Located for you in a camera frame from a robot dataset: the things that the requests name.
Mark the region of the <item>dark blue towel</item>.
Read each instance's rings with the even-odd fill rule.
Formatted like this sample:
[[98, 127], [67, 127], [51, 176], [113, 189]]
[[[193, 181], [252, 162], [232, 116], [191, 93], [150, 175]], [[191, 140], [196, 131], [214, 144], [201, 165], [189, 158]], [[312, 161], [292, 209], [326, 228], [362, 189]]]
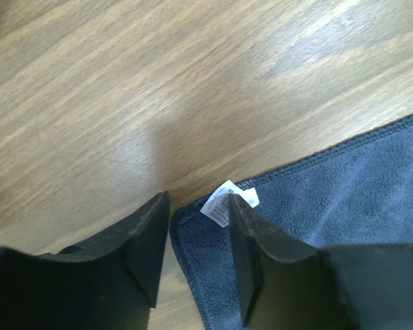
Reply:
[[[413, 243], [413, 114], [292, 164], [238, 183], [256, 211], [313, 246]], [[171, 244], [206, 329], [241, 329], [229, 229], [179, 209]]]

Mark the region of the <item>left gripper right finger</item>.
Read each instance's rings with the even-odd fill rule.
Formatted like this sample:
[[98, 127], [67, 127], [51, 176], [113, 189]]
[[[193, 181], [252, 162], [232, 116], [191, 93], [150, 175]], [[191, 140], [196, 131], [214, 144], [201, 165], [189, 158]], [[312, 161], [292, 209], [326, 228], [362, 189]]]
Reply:
[[413, 329], [413, 243], [313, 247], [228, 202], [246, 328]]

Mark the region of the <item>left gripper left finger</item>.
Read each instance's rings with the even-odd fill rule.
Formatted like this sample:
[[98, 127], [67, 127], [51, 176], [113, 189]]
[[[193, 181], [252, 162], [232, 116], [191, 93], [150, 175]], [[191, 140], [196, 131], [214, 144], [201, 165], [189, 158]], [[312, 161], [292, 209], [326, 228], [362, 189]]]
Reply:
[[156, 307], [170, 198], [56, 254], [0, 246], [0, 329], [146, 329]]

